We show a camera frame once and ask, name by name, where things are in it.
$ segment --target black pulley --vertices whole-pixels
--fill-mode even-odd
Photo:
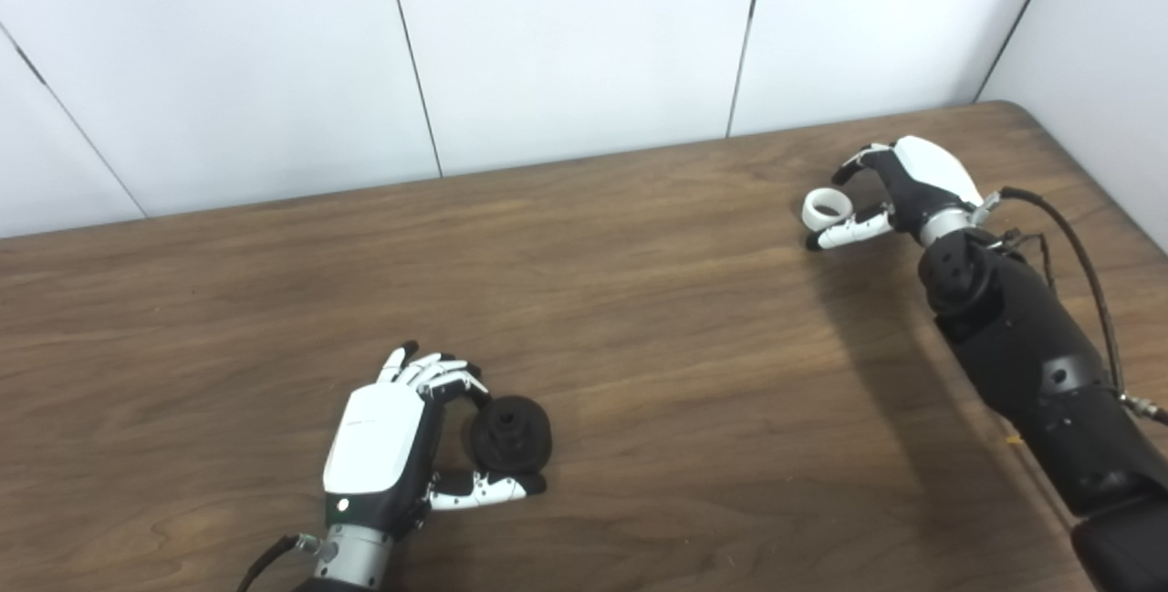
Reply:
[[[535,474],[551,458],[548,413],[523,396],[496,398],[479,410],[470,437],[471,455],[489,472]]]

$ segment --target white ring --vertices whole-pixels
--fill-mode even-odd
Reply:
[[[822,209],[834,210],[834,215]],[[814,189],[804,200],[804,225],[811,231],[826,230],[851,215],[851,201],[837,189]]]

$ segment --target wooden table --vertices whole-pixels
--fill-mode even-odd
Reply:
[[[1069,215],[1129,388],[1168,399],[1168,260],[1004,103],[5,239],[0,588],[234,590],[320,531],[347,392],[413,337],[542,402],[556,451],[547,495],[432,515],[389,590],[1089,590],[931,327],[919,248],[801,248],[807,189],[909,133]]]

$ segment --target cable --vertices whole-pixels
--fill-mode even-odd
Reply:
[[[246,588],[251,587],[251,583],[256,580],[256,577],[263,573],[265,569],[267,569],[267,565],[274,563],[276,558],[279,558],[284,553],[296,549],[297,542],[299,541],[299,535],[285,535],[284,537],[277,539],[276,544],[267,546],[267,550],[263,551],[263,553],[256,558],[256,562],[251,563],[251,566],[248,567],[248,573],[243,574],[243,580],[239,581],[239,586],[235,588],[235,592],[246,592]]]
[[[1058,288],[1055,285],[1055,269],[1050,263],[1050,246],[1047,244],[1047,235],[1038,231],[1037,235],[1023,235],[1017,228],[1006,230],[1002,235],[1002,242],[1008,248],[1009,252],[1018,252],[1018,248],[1022,248],[1031,239],[1038,239],[1038,250],[1042,251],[1042,274],[1047,277],[1047,287],[1050,293],[1058,295]]]
[[[1107,309],[1107,301],[1103,297],[1103,287],[1099,285],[1099,277],[1096,274],[1094,266],[1091,264],[1091,258],[1087,256],[1086,249],[1083,246],[1078,235],[1075,234],[1075,229],[1071,223],[1063,218],[1063,214],[1059,214],[1050,202],[1043,200],[1040,194],[1027,191],[1026,189],[1015,189],[1013,186],[1004,186],[1001,189],[1001,197],[1003,200],[1021,200],[1022,202],[1030,202],[1038,209],[1045,210],[1055,223],[1063,230],[1066,235],[1066,239],[1071,242],[1071,248],[1075,250],[1075,256],[1079,259],[1080,266],[1083,266],[1083,272],[1087,277],[1087,284],[1091,285],[1091,293],[1094,295],[1096,309],[1099,311],[1099,323],[1103,326],[1103,339],[1107,346],[1107,363],[1111,367],[1111,382],[1118,389],[1120,397],[1124,396],[1124,369],[1119,360],[1119,344],[1115,343],[1115,328],[1111,322],[1111,312]]]

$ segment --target panel seam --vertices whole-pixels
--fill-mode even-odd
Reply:
[[[1026,0],[1026,2],[1022,2],[1022,9],[1018,11],[1017,16],[1014,18],[1014,23],[1010,23],[1010,30],[1006,34],[1006,40],[1002,40],[1002,47],[997,48],[997,55],[994,56],[993,63],[989,63],[986,77],[985,79],[981,79],[981,85],[978,85],[978,92],[973,96],[972,103],[981,102],[981,93],[986,92],[986,85],[989,84],[989,77],[994,76],[994,69],[997,69],[997,63],[1002,60],[1002,55],[1006,53],[1006,48],[1009,47],[1010,40],[1014,39],[1014,32],[1017,32],[1018,23],[1022,23],[1022,18],[1026,15],[1026,11],[1029,9],[1030,1],[1033,0]]]
[[[61,97],[57,96],[57,92],[53,89],[53,85],[49,85],[49,82],[44,79],[43,74],[41,74],[40,69],[36,68],[36,64],[33,64],[33,60],[30,60],[28,53],[26,53],[23,48],[20,47],[20,43],[16,42],[16,39],[13,39],[12,32],[8,32],[8,28],[4,26],[4,22],[0,22],[0,34],[4,34],[5,39],[8,39],[8,42],[12,43],[13,48],[15,48],[20,58],[23,60],[25,64],[28,65],[29,70],[33,71],[33,76],[36,77],[36,81],[41,82],[41,85],[44,85],[44,89],[48,91],[49,97],[51,97],[53,100],[56,103],[56,105],[58,105],[62,113],[65,114],[65,118],[69,119],[75,130],[77,130],[77,133],[81,134],[81,138],[85,140],[85,144],[88,144],[89,148],[91,148],[95,155],[97,155],[97,159],[102,162],[102,165],[104,165],[105,169],[113,177],[113,181],[117,181],[118,186],[121,186],[121,190],[126,194],[126,197],[130,197],[130,202],[133,202],[134,209],[137,209],[138,213],[142,215],[142,218],[150,218],[150,214],[147,214],[146,210],[142,209],[141,202],[138,202],[138,197],[134,197],[134,194],[130,191],[130,186],[126,186],[126,182],[121,179],[120,175],[118,175],[118,172],[113,169],[113,165],[110,165],[109,160],[105,159],[105,155],[102,154],[100,148],[97,147],[97,144],[93,142],[93,139],[89,138],[86,131],[83,130],[81,123],[77,123],[77,118],[75,118],[72,112],[69,110],[69,106],[67,106],[65,103],[61,100]]]
[[[434,165],[438,167],[438,177],[445,177],[445,173],[442,169],[442,159],[438,156],[438,142],[434,140],[434,130],[430,124],[430,109],[426,106],[426,95],[422,90],[422,76],[418,74],[418,60],[413,56],[413,42],[410,40],[410,28],[405,25],[405,9],[402,7],[402,0],[394,0],[397,2],[397,16],[402,21],[402,34],[405,35],[405,49],[410,53],[410,65],[413,69],[413,82],[418,88],[418,100],[422,102],[422,117],[426,121],[426,133],[430,135],[430,149],[434,155]]]
[[[750,28],[755,25],[755,6],[758,5],[758,0],[750,0],[750,7],[746,11],[746,28],[743,30],[742,35],[742,50],[738,51],[738,71],[734,77],[734,95],[730,96],[730,116],[726,118],[726,135],[730,138],[730,131],[734,130],[734,114],[735,110],[738,109],[738,90],[742,89],[742,69],[743,64],[746,63],[746,47],[750,43]]]

